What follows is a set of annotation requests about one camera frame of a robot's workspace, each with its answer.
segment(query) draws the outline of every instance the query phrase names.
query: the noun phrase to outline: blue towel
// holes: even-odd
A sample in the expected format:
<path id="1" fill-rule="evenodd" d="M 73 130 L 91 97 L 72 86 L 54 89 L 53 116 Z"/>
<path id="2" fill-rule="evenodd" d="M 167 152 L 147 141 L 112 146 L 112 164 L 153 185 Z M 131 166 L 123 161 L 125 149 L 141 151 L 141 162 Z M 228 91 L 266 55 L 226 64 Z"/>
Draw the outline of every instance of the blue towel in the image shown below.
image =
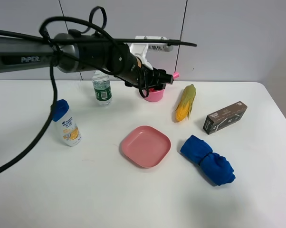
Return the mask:
<path id="1" fill-rule="evenodd" d="M 203 140 L 192 135 L 181 148 L 181 154 L 191 162 L 198 164 L 203 172 L 215 184 L 232 183 L 236 178 L 230 163 Z"/>

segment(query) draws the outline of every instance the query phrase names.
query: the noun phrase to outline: brown box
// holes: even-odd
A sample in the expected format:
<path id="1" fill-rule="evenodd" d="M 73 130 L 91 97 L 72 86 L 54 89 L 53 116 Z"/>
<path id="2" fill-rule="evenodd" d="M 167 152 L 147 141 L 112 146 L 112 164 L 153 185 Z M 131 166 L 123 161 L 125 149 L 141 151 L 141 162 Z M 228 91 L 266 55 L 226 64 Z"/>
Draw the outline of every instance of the brown box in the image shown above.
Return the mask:
<path id="1" fill-rule="evenodd" d="M 247 106 L 238 101 L 230 106 L 222 108 L 207 115 L 203 129 L 207 134 L 212 134 L 224 127 L 227 127 L 241 119 Z"/>

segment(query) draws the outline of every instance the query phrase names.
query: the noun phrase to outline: corn husk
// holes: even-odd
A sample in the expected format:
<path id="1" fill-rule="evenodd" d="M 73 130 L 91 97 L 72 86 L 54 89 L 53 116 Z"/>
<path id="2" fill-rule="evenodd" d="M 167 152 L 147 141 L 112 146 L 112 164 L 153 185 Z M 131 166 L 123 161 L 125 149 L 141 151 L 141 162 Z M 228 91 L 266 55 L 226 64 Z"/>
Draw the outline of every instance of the corn husk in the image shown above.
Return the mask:
<path id="1" fill-rule="evenodd" d="M 183 120 L 186 116 L 187 118 L 191 115 L 192 103 L 196 96 L 196 88 L 193 84 L 185 87 L 181 100 L 176 109 L 176 120 L 177 122 Z"/>

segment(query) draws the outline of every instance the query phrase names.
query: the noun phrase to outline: white table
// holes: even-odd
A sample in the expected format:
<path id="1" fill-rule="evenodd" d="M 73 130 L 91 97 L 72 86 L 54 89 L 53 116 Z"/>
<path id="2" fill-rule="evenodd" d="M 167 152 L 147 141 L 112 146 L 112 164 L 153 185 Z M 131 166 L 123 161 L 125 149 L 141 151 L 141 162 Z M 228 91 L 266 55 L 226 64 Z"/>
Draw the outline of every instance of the white table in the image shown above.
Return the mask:
<path id="1" fill-rule="evenodd" d="M 168 85 L 158 103 L 111 82 L 113 101 L 95 102 L 90 81 L 57 81 L 82 142 L 68 147 L 53 125 L 19 163 L 0 174 L 0 228 L 286 228 L 286 119 L 258 83 L 195 82 L 190 120 L 172 121 L 182 89 Z M 20 153 L 49 113 L 49 81 L 0 81 L 0 165 Z M 242 101 L 241 121 L 212 135 L 207 114 Z M 152 126 L 172 148 L 151 169 L 119 151 L 133 129 Z M 214 187 L 178 151 L 191 134 L 225 156 L 232 184 Z"/>

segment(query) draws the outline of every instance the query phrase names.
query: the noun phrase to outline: pink cup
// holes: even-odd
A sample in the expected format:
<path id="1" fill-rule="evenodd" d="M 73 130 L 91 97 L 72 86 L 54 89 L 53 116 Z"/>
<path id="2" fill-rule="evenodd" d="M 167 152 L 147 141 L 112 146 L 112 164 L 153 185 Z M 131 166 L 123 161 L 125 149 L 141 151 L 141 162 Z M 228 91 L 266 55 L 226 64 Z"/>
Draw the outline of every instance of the pink cup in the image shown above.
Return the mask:
<path id="1" fill-rule="evenodd" d="M 174 73 L 173 74 L 173 79 L 176 79 L 179 77 L 179 73 Z M 164 95 L 164 89 L 163 90 L 155 90 L 155 91 L 149 91 L 149 95 L 147 98 L 145 98 L 146 101 L 149 102 L 157 102 L 162 99 Z"/>

